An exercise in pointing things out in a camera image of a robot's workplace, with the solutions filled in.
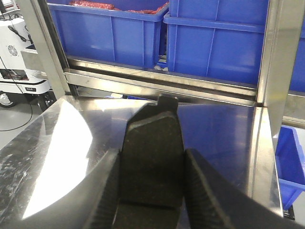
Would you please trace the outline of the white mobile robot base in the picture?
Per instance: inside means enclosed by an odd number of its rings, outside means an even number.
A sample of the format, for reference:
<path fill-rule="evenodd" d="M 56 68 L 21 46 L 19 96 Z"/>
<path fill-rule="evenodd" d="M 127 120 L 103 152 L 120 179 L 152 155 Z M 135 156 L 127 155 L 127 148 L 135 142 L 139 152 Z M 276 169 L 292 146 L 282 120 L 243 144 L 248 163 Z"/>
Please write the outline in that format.
<path fill-rule="evenodd" d="M 51 85 L 39 78 L 40 71 L 26 67 L 21 52 L 34 44 L 15 0 L 0 2 L 0 106 L 36 101 L 45 111 L 55 101 Z"/>

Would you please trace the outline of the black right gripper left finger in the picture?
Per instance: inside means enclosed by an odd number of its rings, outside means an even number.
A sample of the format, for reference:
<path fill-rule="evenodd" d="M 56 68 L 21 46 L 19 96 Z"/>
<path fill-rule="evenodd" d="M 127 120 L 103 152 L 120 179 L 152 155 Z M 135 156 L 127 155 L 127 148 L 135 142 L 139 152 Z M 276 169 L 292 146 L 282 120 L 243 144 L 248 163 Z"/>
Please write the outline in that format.
<path fill-rule="evenodd" d="M 110 229 L 117 208 L 119 186 L 119 152 L 108 151 L 82 181 L 81 229 Z"/>

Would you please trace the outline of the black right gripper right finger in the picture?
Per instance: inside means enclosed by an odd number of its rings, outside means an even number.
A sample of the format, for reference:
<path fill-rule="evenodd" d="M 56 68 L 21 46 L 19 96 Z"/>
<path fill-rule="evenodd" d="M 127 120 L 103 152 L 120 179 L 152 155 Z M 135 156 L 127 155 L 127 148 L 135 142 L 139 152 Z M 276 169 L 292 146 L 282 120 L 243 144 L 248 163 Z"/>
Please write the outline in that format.
<path fill-rule="evenodd" d="M 185 151 L 184 199 L 193 229 L 302 229 L 228 182 L 196 150 Z"/>

